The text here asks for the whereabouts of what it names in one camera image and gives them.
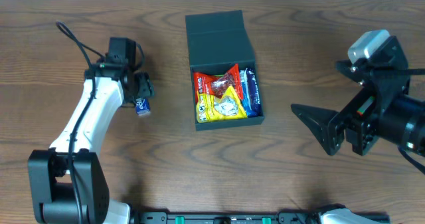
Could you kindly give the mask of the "red snack bag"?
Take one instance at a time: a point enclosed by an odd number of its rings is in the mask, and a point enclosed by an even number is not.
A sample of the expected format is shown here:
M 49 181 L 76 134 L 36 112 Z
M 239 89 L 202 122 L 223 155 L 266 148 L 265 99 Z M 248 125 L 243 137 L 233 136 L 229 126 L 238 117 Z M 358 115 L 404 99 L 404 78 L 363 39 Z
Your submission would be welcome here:
M 238 64 L 235 64 L 222 76 L 194 72 L 193 79 L 195 102 L 198 102 L 199 94 L 212 94 L 213 96 L 221 98 L 229 86 L 232 86 L 235 89 L 239 99 L 244 99 Z

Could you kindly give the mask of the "yellow snack bag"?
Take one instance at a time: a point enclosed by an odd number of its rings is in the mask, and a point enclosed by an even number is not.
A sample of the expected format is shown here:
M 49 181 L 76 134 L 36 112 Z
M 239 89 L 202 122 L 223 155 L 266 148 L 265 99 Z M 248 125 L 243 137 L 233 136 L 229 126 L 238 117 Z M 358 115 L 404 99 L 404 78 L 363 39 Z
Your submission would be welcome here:
M 195 110 L 197 122 L 199 123 L 239 120 L 248 117 L 232 86 L 226 89 L 222 98 L 212 94 L 199 94 Z

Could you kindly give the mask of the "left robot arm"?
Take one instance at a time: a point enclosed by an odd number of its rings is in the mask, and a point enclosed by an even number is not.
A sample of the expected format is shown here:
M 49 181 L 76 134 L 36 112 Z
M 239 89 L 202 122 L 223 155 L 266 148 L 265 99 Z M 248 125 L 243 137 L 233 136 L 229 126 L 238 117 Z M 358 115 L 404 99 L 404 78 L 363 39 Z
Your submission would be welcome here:
M 99 161 L 116 111 L 154 96 L 141 72 L 141 45 L 112 37 L 108 52 L 84 72 L 81 98 L 65 129 L 46 150 L 33 150 L 28 172 L 38 223 L 135 223 L 127 203 L 110 197 Z

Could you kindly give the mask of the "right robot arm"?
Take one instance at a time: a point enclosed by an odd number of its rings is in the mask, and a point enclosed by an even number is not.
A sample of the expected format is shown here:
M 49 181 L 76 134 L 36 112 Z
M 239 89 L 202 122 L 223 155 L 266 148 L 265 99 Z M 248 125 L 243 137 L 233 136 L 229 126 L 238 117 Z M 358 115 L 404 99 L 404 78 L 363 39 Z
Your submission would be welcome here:
M 424 155 L 424 102 L 409 96 L 410 69 L 402 47 L 386 30 L 369 31 L 349 48 L 335 68 L 362 89 L 339 112 L 292 104 L 325 152 L 335 155 L 344 141 L 363 156 L 382 138 L 400 149 Z

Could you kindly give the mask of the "light blue cookie pack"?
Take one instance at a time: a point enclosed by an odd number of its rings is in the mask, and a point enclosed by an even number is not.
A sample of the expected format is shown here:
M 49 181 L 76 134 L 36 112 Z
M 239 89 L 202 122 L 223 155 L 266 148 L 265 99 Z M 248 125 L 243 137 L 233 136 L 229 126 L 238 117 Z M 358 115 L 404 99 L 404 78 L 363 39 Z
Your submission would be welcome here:
M 245 78 L 245 70 L 240 70 L 240 78 L 241 78 L 241 85 L 242 85 L 242 90 L 244 93 L 244 99 L 242 100 L 242 105 L 247 113 L 247 116 L 249 118 L 251 117 L 256 117 L 256 113 L 254 111 L 251 110 L 250 108 L 250 100 L 248 97 L 248 88 L 246 85 L 246 78 Z

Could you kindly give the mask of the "blue Eclipse mint box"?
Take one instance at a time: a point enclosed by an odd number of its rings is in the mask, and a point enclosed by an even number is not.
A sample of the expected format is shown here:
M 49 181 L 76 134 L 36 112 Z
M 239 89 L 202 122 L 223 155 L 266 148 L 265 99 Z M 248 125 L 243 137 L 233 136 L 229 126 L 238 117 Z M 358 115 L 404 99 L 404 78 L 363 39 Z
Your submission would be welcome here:
M 148 99 L 138 98 L 135 101 L 135 113 L 138 116 L 146 116 L 146 115 L 149 115 L 150 112 L 151 112 L 151 108 L 150 108 Z

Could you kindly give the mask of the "dark blue Dairy Milk bar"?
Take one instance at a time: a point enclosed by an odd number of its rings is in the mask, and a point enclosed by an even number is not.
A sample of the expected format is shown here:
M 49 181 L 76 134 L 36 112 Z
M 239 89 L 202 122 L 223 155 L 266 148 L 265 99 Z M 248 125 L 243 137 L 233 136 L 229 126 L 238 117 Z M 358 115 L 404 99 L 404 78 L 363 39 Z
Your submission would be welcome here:
M 257 116 L 262 114 L 262 105 L 260 101 L 260 91 L 256 80 L 256 74 L 252 68 L 245 70 L 246 85 L 248 88 L 248 97 L 250 100 L 250 108 Z

